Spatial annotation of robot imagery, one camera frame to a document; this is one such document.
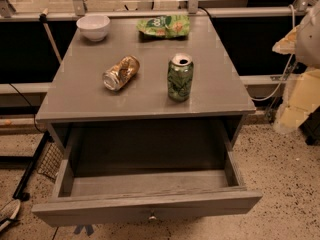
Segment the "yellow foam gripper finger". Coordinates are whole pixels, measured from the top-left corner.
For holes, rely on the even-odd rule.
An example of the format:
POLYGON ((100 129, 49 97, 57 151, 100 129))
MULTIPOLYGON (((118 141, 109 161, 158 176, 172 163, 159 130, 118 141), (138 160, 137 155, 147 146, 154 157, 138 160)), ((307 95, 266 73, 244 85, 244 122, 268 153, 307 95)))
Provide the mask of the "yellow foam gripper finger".
POLYGON ((286 82, 282 98, 273 129, 287 134, 297 130, 320 106, 320 70, 308 68, 304 73, 292 74, 286 82))

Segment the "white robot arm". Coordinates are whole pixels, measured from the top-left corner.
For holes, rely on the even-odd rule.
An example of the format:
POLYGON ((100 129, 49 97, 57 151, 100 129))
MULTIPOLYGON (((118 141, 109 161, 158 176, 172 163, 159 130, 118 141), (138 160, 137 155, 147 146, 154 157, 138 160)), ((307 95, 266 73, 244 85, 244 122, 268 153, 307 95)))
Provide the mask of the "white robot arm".
POLYGON ((272 51, 290 54, 307 69, 291 74, 285 81, 283 102, 279 106, 273 128, 278 133, 290 133, 301 126, 320 107, 320 12, 313 7, 272 51))

